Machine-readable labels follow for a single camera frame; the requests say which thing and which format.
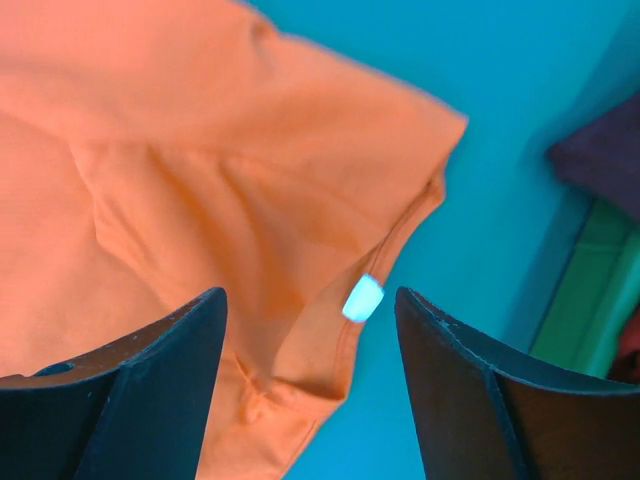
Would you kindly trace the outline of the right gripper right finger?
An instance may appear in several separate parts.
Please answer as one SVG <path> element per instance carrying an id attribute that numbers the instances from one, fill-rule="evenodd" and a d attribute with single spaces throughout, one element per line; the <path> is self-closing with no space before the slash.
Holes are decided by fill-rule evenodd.
<path id="1" fill-rule="evenodd" d="M 539 360 L 406 287 L 395 317 L 427 478 L 638 478 L 638 386 Z"/>

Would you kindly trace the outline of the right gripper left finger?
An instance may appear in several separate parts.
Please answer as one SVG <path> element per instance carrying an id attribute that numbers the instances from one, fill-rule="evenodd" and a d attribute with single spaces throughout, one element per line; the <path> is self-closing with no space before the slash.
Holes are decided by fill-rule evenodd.
<path id="1" fill-rule="evenodd" d="M 195 478 L 226 320 L 212 288 L 98 349 L 2 378 L 2 478 Z"/>

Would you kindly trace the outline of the orange t shirt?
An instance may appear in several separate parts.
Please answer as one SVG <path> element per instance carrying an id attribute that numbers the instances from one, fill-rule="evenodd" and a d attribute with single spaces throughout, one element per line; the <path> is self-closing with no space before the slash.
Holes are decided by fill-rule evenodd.
<path id="1" fill-rule="evenodd" d="M 279 479 L 349 394 L 355 286 L 467 126 L 235 1 L 1 5 L 1 371 L 227 293 L 198 475 Z"/>

